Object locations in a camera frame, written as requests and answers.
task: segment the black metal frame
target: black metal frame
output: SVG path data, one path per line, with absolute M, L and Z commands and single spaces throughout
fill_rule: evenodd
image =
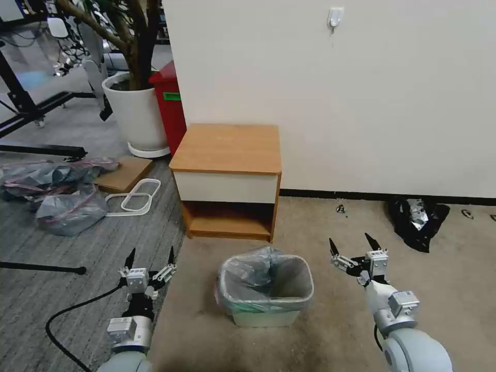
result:
M 18 262 L 5 262 L 0 261 L 0 268 L 2 269 L 15 269 L 15 270 L 37 270 L 37 271 L 52 271 L 52 272 L 70 272 L 77 275 L 83 275 L 86 273 L 86 268 L 80 266 L 78 268 L 70 268 L 63 266 L 48 266 L 48 265 L 31 265 L 30 263 L 18 263 Z
M 0 138 L 32 121 L 42 120 L 46 113 L 73 98 L 95 98 L 93 93 L 62 91 L 45 99 L 39 104 L 35 104 L 29 93 L 24 90 L 21 83 L 19 83 L 19 80 L 17 80 L 16 75 L 10 68 L 8 61 L 1 51 L 0 75 L 9 88 L 10 92 L 8 93 L 8 96 L 18 111 L 14 117 L 0 123 Z M 0 141 L 0 151 L 66 156 L 70 161 L 82 159 L 87 154 L 85 149 L 79 146 L 23 144 L 12 141 Z

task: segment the white wall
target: white wall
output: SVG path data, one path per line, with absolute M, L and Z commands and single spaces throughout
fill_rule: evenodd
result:
M 163 3 L 187 122 L 279 125 L 281 187 L 496 197 L 494 0 Z

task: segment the small debris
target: small debris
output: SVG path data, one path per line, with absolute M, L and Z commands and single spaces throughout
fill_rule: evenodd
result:
M 462 209 L 461 210 L 461 214 L 463 214 L 465 217 L 467 217 L 468 219 L 471 219 L 473 220 L 474 219 L 474 215 L 472 214 L 472 212 L 470 212 L 468 209 Z

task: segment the open shelf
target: open shelf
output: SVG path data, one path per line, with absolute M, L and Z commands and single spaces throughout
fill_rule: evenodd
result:
M 274 204 L 183 201 L 192 236 L 271 239 Z

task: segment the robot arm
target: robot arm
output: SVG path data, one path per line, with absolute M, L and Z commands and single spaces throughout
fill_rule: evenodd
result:
M 372 251 L 365 256 L 341 256 L 334 242 L 331 263 L 350 276 L 355 276 L 365 288 L 367 305 L 384 338 L 377 344 L 391 372 L 452 372 L 451 359 L 444 347 L 425 332 L 415 329 L 414 313 L 420 301 L 412 291 L 398 291 L 387 279 L 388 251 L 365 233 Z

